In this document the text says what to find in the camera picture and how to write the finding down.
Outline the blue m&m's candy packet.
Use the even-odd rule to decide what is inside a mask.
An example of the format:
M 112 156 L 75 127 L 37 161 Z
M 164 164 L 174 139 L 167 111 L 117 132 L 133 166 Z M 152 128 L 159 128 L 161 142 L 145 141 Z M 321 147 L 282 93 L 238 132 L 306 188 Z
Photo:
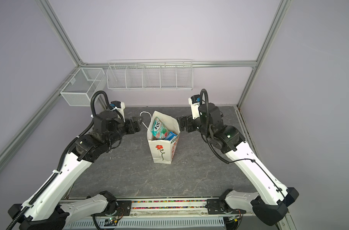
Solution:
M 165 137 L 165 139 L 164 140 L 168 140 L 168 141 L 170 141 L 170 140 L 172 140 L 173 138 L 176 138 L 177 137 L 177 134 L 175 134 L 175 133 L 173 133 L 173 132 L 169 132 L 168 133 L 168 135 Z

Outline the white flower paper bag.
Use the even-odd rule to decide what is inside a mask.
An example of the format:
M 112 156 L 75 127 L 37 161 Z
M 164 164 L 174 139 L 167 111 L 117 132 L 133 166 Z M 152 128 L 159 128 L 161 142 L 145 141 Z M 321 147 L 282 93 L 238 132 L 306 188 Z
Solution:
M 155 163 L 171 164 L 180 137 L 179 125 L 173 117 L 158 111 L 154 111 L 150 117 L 150 123 L 145 125 L 145 128 L 147 130 L 147 140 L 153 161 Z M 177 137 L 170 141 L 156 139 L 151 133 L 153 122 L 156 117 L 164 123 L 169 131 L 177 134 Z

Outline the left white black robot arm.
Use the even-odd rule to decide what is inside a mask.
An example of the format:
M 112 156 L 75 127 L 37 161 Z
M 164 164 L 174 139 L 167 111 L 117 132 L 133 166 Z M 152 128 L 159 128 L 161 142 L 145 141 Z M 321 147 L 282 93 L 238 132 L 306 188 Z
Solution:
M 70 205 L 59 203 L 80 175 L 102 154 L 119 147 L 125 135 L 141 131 L 142 117 L 126 118 L 123 103 L 109 102 L 105 91 L 93 94 L 90 108 L 90 124 L 64 149 L 52 175 L 29 199 L 10 207 L 8 214 L 12 221 L 7 229 L 20 223 L 21 230 L 62 230 L 87 216 L 116 214 L 117 198 L 108 191 Z

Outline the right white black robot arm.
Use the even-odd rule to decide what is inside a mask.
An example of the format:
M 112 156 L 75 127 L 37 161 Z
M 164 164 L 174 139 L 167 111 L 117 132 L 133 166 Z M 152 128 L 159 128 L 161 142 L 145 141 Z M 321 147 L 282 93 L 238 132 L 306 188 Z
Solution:
M 197 131 L 214 155 L 226 164 L 234 164 L 255 187 L 254 193 L 227 189 L 219 197 L 219 210 L 230 213 L 244 210 L 255 214 L 260 221 L 273 226 L 288 213 L 288 207 L 298 191 L 281 183 L 254 154 L 242 133 L 223 123 L 222 115 L 213 103 L 189 102 L 191 115 L 178 118 L 181 131 Z

